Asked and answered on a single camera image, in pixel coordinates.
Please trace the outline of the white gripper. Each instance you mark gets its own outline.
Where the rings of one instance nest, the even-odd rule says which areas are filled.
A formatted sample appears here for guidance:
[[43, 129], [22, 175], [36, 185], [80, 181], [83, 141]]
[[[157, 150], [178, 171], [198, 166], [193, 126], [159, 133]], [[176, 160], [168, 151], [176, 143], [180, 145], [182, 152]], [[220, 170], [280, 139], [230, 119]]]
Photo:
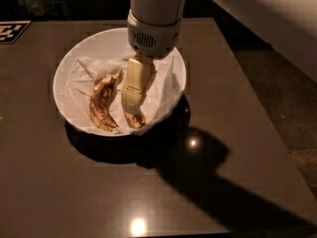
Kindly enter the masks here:
[[129, 11], [128, 42], [139, 55], [129, 58], [123, 90], [123, 107], [128, 113], [137, 113], [155, 71], [150, 57], [166, 57], [175, 47], [179, 32], [178, 20], [171, 25], [156, 26], [142, 23]]

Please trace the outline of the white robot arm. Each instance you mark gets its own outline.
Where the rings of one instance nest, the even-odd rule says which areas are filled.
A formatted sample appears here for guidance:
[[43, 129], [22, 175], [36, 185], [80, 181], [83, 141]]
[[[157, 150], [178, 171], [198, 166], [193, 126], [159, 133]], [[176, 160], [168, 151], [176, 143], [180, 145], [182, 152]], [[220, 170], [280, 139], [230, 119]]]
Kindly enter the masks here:
[[129, 59], [123, 106], [129, 113], [140, 109], [150, 80], [154, 58], [166, 57], [175, 47], [185, 0], [131, 0], [128, 42], [136, 53]]

